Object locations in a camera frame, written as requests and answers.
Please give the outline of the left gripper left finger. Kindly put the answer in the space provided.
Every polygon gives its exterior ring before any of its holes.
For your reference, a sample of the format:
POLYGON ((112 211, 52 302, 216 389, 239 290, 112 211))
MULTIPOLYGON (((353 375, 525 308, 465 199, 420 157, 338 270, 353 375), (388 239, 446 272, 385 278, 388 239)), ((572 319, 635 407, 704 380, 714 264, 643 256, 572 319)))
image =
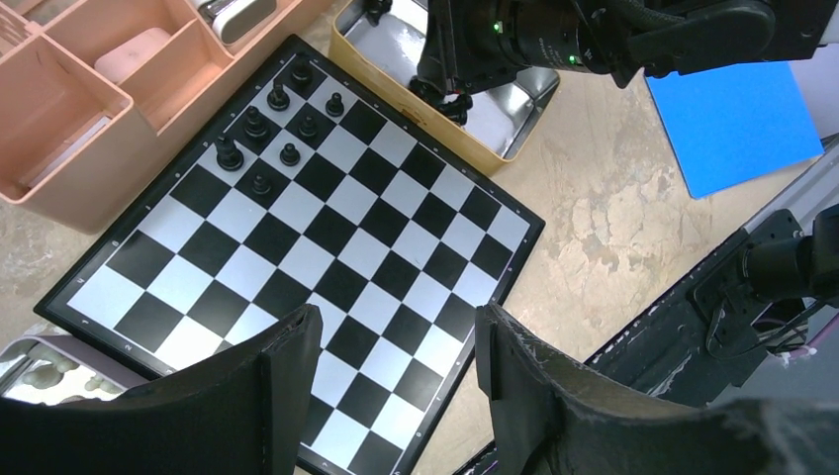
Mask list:
POLYGON ((110 400, 1 403, 5 474, 291 474, 323 321, 306 304, 263 332, 110 400))

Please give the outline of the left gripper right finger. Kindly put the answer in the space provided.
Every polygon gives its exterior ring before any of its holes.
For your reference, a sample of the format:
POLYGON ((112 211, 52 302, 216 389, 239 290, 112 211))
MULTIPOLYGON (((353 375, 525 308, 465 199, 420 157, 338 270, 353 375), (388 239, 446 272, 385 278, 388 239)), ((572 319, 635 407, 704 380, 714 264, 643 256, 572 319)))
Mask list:
POLYGON ((609 379, 502 307, 476 314, 481 390, 502 474, 834 474, 834 401, 697 409, 609 379))

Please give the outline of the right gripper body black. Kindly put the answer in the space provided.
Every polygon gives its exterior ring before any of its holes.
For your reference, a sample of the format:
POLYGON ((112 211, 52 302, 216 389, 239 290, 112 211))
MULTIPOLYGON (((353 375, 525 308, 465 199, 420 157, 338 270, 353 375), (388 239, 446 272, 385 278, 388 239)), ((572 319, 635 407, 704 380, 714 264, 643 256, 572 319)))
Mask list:
POLYGON ((424 46, 411 87, 477 94, 529 68, 589 72, 577 1, 429 1, 424 46))

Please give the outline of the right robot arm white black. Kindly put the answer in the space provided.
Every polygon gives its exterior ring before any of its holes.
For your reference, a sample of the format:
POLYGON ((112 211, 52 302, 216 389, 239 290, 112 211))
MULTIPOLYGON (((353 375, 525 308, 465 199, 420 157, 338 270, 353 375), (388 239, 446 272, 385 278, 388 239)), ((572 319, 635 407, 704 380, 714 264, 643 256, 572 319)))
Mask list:
POLYGON ((529 68, 661 78, 809 59, 838 40, 836 1, 432 1, 410 89, 437 101, 529 68))

